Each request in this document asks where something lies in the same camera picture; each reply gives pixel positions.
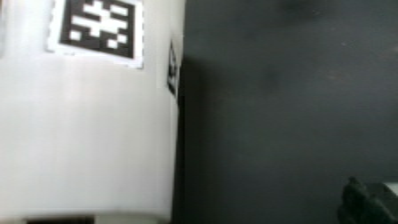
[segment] black surface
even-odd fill
[[[398,1],[190,0],[183,216],[336,224],[398,181]]]

